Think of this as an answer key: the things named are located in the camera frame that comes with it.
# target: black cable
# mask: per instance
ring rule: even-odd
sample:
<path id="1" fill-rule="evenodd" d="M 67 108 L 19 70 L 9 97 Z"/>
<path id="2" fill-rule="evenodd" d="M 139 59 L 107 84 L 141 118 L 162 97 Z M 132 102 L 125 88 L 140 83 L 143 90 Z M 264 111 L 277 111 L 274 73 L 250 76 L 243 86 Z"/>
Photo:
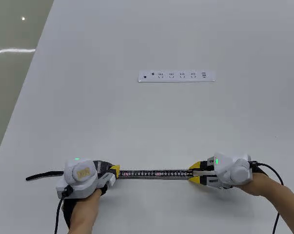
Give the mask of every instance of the black cable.
<path id="1" fill-rule="evenodd" d="M 59 212 L 60 212 L 60 207 L 61 207 L 61 204 L 64 200 L 64 196 L 62 196 L 62 198 L 60 199 L 59 201 L 59 204 L 58 204 L 58 207 L 57 207 L 57 214 L 56 214 L 56 224 L 55 224 L 55 234 L 57 234 L 57 231 L 58 231 L 58 222 L 59 222 Z"/>
<path id="2" fill-rule="evenodd" d="M 281 176 L 278 174 L 278 172 L 277 172 L 274 168 L 272 168 L 271 166 L 269 166 L 269 165 L 267 165 L 267 164 L 265 164 L 265 163 L 259 163 L 259 162 L 258 162 L 257 165 L 258 165 L 258 166 L 268 167 L 270 170 L 272 170 L 272 171 L 277 175 L 278 179 L 280 180 L 280 183 L 281 183 L 282 185 L 284 185 Z M 277 213 L 277 218 L 275 219 L 275 222 L 274 222 L 273 234 L 275 233 L 275 229 L 277 228 L 277 224 L 278 224 L 278 221 L 279 221 L 279 217 L 280 217 L 280 214 Z"/>
<path id="3" fill-rule="evenodd" d="M 29 177 L 25 178 L 25 180 L 29 181 L 32 179 L 51 177 L 51 176 L 61 176 L 61 175 L 63 175 L 63 171 L 50 171 L 50 172 L 45 172 L 45 173 L 40 173 L 40 174 L 29 176 Z"/>
<path id="4" fill-rule="evenodd" d="M 67 187 L 64 188 L 63 192 L 61 193 L 62 197 L 59 201 L 58 207 L 57 207 L 57 213 L 56 213 L 56 224 L 55 224 L 55 234 L 57 234 L 58 231 L 58 222 L 59 222 L 59 212 L 60 212 L 60 207 L 61 204 L 63 202 L 63 200 L 68 197 L 69 195 L 71 195 L 73 193 L 73 188 L 71 187 L 71 185 L 68 185 Z"/>

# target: power outlet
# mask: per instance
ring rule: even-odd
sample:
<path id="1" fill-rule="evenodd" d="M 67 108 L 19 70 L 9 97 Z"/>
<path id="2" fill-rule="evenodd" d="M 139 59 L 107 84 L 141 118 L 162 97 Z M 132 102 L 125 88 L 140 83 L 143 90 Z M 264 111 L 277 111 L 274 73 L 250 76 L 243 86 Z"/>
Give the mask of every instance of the power outlet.
<path id="1" fill-rule="evenodd" d="M 138 82 L 214 82 L 215 74 L 199 70 L 140 71 Z"/>

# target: hand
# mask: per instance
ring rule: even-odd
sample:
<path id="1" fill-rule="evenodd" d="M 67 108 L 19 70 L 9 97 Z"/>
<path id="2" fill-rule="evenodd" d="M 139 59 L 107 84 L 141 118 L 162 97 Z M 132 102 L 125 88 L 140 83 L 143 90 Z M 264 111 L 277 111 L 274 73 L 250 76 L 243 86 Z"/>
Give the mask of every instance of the hand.
<path id="1" fill-rule="evenodd" d="M 270 187 L 275 183 L 263 173 L 253 173 L 253 180 L 250 183 L 237 187 L 254 196 L 266 196 Z"/>
<path id="2" fill-rule="evenodd" d="M 90 234 L 98 215 L 101 190 L 97 189 L 88 198 L 76 202 L 71 216 L 69 234 Z"/>

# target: gray floor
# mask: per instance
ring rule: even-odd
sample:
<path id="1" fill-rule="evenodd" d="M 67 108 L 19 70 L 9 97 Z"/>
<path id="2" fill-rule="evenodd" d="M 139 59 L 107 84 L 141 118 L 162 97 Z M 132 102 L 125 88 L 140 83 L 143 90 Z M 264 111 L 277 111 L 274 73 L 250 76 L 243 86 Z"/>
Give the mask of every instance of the gray floor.
<path id="1" fill-rule="evenodd" d="M 0 143 L 15 107 L 53 0 L 0 0 Z"/>

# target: tape measure strip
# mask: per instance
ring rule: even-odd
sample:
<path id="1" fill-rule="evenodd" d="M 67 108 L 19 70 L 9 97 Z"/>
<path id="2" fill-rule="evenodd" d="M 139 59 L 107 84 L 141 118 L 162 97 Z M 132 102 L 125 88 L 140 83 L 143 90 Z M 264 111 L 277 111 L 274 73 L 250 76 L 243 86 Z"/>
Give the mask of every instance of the tape measure strip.
<path id="1" fill-rule="evenodd" d="M 193 171 L 174 170 L 120 170 L 119 179 L 177 179 L 187 180 L 193 177 Z"/>

